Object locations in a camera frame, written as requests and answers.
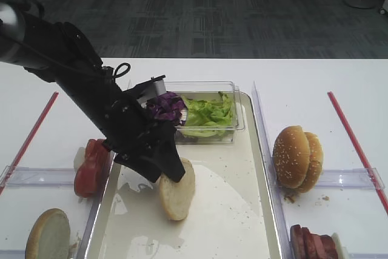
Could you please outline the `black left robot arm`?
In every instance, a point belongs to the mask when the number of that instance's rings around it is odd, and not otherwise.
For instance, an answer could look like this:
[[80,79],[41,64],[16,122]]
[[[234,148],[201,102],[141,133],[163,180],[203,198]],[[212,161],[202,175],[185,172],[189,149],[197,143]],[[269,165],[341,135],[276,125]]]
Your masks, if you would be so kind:
[[29,13],[26,3],[1,4],[1,61],[57,83],[105,136],[115,161],[151,182],[185,174],[175,126],[152,118],[142,104],[166,92],[158,76],[121,90],[119,69],[103,64],[87,37],[69,22],[50,23]]

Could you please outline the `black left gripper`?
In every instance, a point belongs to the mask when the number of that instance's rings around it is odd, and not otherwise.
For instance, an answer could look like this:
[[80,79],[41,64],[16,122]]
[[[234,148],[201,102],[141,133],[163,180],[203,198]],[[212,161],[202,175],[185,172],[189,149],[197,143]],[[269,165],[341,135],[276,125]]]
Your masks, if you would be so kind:
[[180,182],[186,173],[175,144],[172,122],[152,118],[129,90],[109,108],[105,143],[117,155],[114,162],[155,183],[165,174]]

